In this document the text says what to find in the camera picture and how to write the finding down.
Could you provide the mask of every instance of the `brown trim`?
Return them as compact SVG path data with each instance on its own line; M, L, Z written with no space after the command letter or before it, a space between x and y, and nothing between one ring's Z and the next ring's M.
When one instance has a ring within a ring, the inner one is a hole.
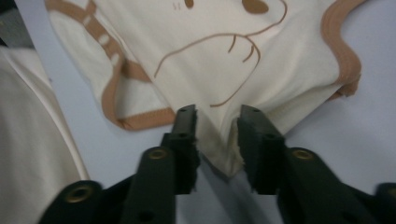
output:
M126 61L119 43L93 15L96 10L96 5L93 1L89 2L85 10L72 3L59 0L46 0L46 7L48 11L59 11L85 26L86 31L102 46L108 59L112 62L113 75L104 89L101 102L102 110L107 119L126 130L142 130L170 124L174 121L175 113L169 107L134 115L125 119L118 119L115 99L120 76L124 75L145 82L150 82L149 77L140 64ZM100 39L104 35L106 35L106 41L101 44Z
M338 64L339 77L335 84L344 84L337 95L352 95L361 77L361 61L341 37L341 27L348 13L366 0L336 0L325 12L321 21L323 40L331 48Z

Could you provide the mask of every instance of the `fabric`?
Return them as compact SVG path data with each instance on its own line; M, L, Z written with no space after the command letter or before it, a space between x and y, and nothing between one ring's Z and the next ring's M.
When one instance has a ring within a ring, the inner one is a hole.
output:
M243 164L232 128L241 105L285 133L329 98L356 91L361 64L340 29L362 2L47 0L47 8L108 119L148 128L167 123L152 111L195 104L198 148L233 175ZM142 112L149 119L133 121Z
M35 51L0 48L1 223L37 223L61 189L87 178Z

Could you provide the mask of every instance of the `white cloth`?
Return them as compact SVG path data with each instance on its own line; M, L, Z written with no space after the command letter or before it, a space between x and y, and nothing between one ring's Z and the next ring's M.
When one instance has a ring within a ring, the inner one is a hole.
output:
M151 102L173 110L197 105L199 149L224 174L233 175L243 164L237 130L231 129L241 105L264 111L285 133L335 92L356 90L361 65L342 41L340 27L363 1L47 2L58 36L102 105L117 67L139 64L155 88L130 85L123 97L142 111L153 109ZM109 50L114 45L120 50ZM83 53L93 50L89 58ZM105 63L106 77L91 75Z
M62 188L87 178L36 52L1 47L1 223L37 223Z

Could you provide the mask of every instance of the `white table surface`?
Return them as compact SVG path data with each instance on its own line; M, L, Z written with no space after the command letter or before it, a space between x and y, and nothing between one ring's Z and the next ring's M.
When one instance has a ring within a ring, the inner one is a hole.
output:
M170 126L125 132L107 121L88 82L53 33L43 0L16 0L93 180L105 187L135 172L141 152ZM396 182L396 1L369 0L343 26L358 53L356 95L326 103L287 134L288 146L317 152L338 177L368 193ZM282 223L273 196L251 194L243 172L224 181L203 162L197 192L177 197L177 223Z

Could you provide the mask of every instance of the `brown line drawing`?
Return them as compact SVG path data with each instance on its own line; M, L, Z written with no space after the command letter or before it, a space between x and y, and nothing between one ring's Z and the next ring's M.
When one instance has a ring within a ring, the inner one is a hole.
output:
M285 0L279 0L279 1L283 4L283 7L284 7L284 12L283 12L282 18L279 21L277 21L277 22L275 22L275 23L263 28L262 30L260 30L258 32L254 32L254 33L247 34L247 35L241 35L241 34L237 34L237 33L224 33L224 34L209 35L209 36L203 37L201 39L198 39L196 41L193 41L190 44L182 47L181 49L174 50L174 51L166 54L165 56L163 56L163 58L160 60L158 66L157 66L157 69L156 69L156 71L154 73L154 78L156 78L158 76L158 73L160 72L160 69L161 69L163 63L165 62L165 60L167 58L169 58L169 57L171 57L171 56L173 56L175 54L178 54L178 53L180 53L180 52L182 52L182 51L184 51L186 49L189 49L190 47L192 47L194 45L200 44L200 43L202 43L202 42L204 42L204 41L206 41L208 39L219 37L219 36L232 36L233 37L233 43L231 44L231 46L230 46L230 48L228 50L228 52L231 52L231 50L233 49L233 46L234 46L234 44L236 42L236 38L237 37L244 38L244 39L246 39L247 41L249 41L251 43L251 51L250 51L249 55L246 57L246 59L244 59L243 63L246 62L248 59L250 59L250 57L253 55L254 51L257 52L258 59L257 59L257 62L255 64L254 68L252 69L250 74L247 76L247 78L244 80L244 82L238 87L238 89L229 98L227 98L225 101L223 101L221 103L218 103L218 104L210 105L210 107L217 107L217 106L225 105L228 101L230 101L239 92L239 90L241 90L242 86L247 82L247 80L249 79L250 75L256 69L257 65L259 64L259 62L260 62L260 60L262 58L259 48L257 47L256 43L254 43L254 41L250 39L250 37L254 36L254 35L261 35L261 34L265 33L266 31L268 31L269 29L279 25L280 23L282 23L283 20L285 20L286 15L288 14L288 4L285 2Z

